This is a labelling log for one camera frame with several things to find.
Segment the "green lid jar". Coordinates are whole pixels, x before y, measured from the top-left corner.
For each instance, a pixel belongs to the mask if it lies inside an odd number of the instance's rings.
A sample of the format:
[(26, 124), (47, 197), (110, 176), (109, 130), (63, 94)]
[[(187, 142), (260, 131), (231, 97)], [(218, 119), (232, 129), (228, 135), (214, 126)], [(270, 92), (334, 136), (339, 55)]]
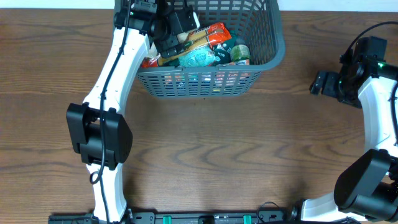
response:
[(244, 44), (235, 45), (231, 49), (230, 57), (232, 62), (250, 59), (251, 54), (249, 51), (249, 47)]

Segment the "green coffee sachet bag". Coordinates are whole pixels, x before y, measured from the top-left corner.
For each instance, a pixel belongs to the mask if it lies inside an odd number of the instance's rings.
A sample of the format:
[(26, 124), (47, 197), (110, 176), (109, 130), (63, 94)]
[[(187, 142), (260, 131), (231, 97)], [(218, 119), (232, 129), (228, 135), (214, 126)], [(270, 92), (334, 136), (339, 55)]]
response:
[[(210, 47), (212, 49), (212, 51), (214, 51), (215, 55), (220, 58), (220, 61), (219, 62), (215, 62), (212, 66), (231, 62), (230, 53), (231, 53), (231, 49), (234, 47), (234, 45), (236, 43), (236, 39), (237, 38), (238, 38), (238, 36), (233, 32), (231, 34), (231, 38), (230, 39), (224, 41), (221, 44), (215, 44), (212, 47)], [(165, 66), (174, 66), (174, 67), (181, 66), (180, 63), (179, 63), (179, 58), (173, 59), (173, 60), (171, 60), (171, 61), (169, 61), (167, 63), (164, 63), (164, 65)]]

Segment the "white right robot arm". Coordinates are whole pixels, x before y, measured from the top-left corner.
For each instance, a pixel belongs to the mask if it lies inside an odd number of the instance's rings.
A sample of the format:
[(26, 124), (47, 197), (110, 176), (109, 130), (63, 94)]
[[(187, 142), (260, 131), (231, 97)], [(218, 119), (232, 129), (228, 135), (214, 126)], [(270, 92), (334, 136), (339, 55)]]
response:
[(285, 211), (264, 202), (255, 214), (155, 214), (152, 223), (361, 223), (397, 221), (397, 67), (386, 63), (385, 39), (360, 33), (340, 57), (338, 73), (321, 70), (310, 86), (363, 111), (365, 152), (334, 191)]

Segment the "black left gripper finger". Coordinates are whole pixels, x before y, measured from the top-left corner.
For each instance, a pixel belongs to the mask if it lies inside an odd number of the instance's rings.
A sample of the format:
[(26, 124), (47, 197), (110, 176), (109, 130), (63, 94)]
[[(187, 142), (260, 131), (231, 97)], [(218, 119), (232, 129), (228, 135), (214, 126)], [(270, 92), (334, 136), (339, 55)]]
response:
[(200, 27), (200, 21), (192, 6), (173, 11), (167, 16), (172, 35), (190, 32)]
[(170, 58), (185, 51), (185, 44), (178, 39), (155, 40), (155, 47), (162, 58)]

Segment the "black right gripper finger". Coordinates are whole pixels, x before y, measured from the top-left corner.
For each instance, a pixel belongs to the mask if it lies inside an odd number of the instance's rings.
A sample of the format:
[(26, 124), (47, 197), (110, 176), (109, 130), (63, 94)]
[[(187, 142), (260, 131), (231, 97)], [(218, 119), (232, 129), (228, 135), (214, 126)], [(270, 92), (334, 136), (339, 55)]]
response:
[(320, 72), (320, 75), (323, 78), (322, 95), (337, 98), (340, 74), (336, 72)]
[(326, 85), (327, 75), (327, 72), (324, 70), (320, 70), (317, 73), (313, 83), (310, 85), (309, 88), (311, 94), (319, 95), (322, 92)]

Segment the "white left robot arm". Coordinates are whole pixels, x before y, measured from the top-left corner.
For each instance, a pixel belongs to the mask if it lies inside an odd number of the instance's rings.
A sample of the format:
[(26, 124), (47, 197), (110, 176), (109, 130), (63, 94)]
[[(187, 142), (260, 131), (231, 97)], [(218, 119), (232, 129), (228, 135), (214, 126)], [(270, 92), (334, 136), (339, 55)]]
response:
[(200, 27), (192, 6), (173, 1), (116, 1), (113, 41), (102, 71), (82, 104), (66, 112), (75, 153), (90, 173), (95, 208), (87, 221), (129, 223), (123, 164), (133, 135), (124, 119), (127, 98), (151, 46), (168, 57), (181, 52), (178, 35)]

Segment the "mint green snack packet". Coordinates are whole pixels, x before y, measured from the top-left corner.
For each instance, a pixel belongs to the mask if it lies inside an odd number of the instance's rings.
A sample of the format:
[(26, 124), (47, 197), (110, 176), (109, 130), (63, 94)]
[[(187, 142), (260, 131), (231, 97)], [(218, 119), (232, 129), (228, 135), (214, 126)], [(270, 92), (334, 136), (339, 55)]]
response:
[(208, 46), (200, 47), (179, 58), (183, 67), (207, 67), (219, 62), (220, 58)]

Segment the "red spaghetti packet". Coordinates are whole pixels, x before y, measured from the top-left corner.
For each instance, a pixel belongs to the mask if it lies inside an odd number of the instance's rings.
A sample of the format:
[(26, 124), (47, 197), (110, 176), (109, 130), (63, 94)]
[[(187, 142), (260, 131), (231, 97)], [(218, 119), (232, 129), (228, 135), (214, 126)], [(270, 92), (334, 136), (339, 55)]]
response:
[(161, 54), (154, 58), (145, 58), (141, 63), (141, 68), (179, 66), (179, 59), (193, 53), (196, 49), (209, 48), (222, 44), (231, 39), (232, 35), (222, 22), (217, 22), (210, 26), (192, 31), (187, 35), (182, 49), (177, 50), (177, 55), (164, 58)]

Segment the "colourful tissue multipack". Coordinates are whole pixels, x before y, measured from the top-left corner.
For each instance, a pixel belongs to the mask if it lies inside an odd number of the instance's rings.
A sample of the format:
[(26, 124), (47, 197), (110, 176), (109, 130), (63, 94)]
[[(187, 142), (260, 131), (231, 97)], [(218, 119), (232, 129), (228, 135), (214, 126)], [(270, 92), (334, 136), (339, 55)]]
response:
[(249, 64), (250, 64), (250, 60), (244, 59), (244, 60), (238, 60), (235, 62), (225, 63), (224, 65), (249, 65)]

